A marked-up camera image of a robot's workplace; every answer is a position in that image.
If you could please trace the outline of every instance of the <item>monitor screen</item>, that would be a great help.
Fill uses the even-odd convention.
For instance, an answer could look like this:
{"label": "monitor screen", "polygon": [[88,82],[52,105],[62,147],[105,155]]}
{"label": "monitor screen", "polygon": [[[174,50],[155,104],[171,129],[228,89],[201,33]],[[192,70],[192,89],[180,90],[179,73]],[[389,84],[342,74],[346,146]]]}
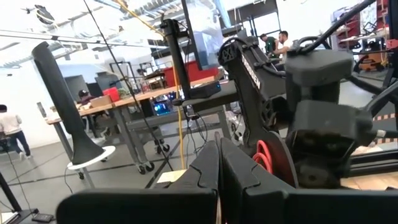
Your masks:
{"label": "monitor screen", "polygon": [[223,44],[223,34],[214,0],[186,0],[182,3],[199,70],[218,67],[217,55]]}

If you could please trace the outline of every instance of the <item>concrete floor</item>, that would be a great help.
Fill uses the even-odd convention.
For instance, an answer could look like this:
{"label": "concrete floor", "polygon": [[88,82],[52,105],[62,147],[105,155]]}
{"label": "concrete floor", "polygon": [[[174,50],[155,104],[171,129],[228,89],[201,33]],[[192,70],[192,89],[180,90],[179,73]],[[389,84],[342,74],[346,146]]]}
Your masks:
{"label": "concrete floor", "polygon": [[[374,85],[380,85],[379,82],[369,81]],[[372,97],[372,94],[362,91],[346,82],[341,84],[341,104],[361,107],[364,106]],[[177,127],[176,124],[170,124],[162,127],[162,129],[173,129]],[[213,130],[208,132],[208,139],[212,140],[214,132],[221,130]],[[193,135],[196,145],[201,146],[203,140],[199,134]],[[174,170],[181,169],[179,159],[179,141],[178,138],[166,139],[166,143],[170,145],[170,163]],[[187,148],[188,137],[185,136],[184,149]],[[396,143],[383,144],[381,147],[390,149],[397,147]],[[162,155],[158,155],[154,150],[154,143],[148,142],[145,145],[146,154],[149,160],[155,164],[155,170],[148,172],[146,175],[140,175],[132,162],[132,159],[127,151],[125,145],[118,146],[114,156],[107,162],[99,162],[88,168],[90,176],[97,188],[136,188],[143,189],[151,187],[159,178],[159,174],[170,171],[170,167],[164,162]],[[195,159],[193,154],[193,143],[190,140],[188,147],[188,163]],[[70,191],[65,184],[65,180],[74,192],[87,188],[85,180],[80,180],[78,176],[70,171],[67,171],[64,176],[65,167],[69,160],[63,147],[60,143],[44,146],[32,150],[33,159],[29,161],[18,161],[17,155],[12,154],[12,159],[16,171],[19,176],[19,185],[14,169],[12,168],[8,156],[0,156],[0,171],[9,182],[11,190],[14,192],[18,202],[22,208],[28,208],[26,199],[22,193],[23,187],[27,201],[29,201],[31,208],[38,208],[42,213],[54,214],[59,202],[70,195]],[[3,192],[0,192],[0,200],[2,203],[10,206]],[[8,209],[0,205],[2,212]]]}

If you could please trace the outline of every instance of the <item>ceiling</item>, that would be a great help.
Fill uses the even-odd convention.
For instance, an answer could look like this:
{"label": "ceiling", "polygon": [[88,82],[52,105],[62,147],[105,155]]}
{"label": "ceiling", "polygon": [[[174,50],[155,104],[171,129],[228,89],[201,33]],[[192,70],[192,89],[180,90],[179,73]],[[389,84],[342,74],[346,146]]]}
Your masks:
{"label": "ceiling", "polygon": [[[109,42],[129,45],[147,45],[146,39],[159,39],[136,18],[122,12],[116,0],[86,0],[90,9]],[[225,8],[231,9],[253,0],[221,0]],[[184,21],[181,0],[125,0],[128,8],[141,19],[152,25],[159,25],[160,17],[177,17]],[[45,17],[44,24],[35,5],[45,7],[53,19]],[[99,32],[88,14],[84,0],[13,0],[0,8],[0,67],[15,67],[30,60],[30,51],[41,41],[37,39],[15,38],[32,37],[32,33],[73,37],[79,42],[47,40],[59,57],[83,50],[81,42],[101,40]]]}

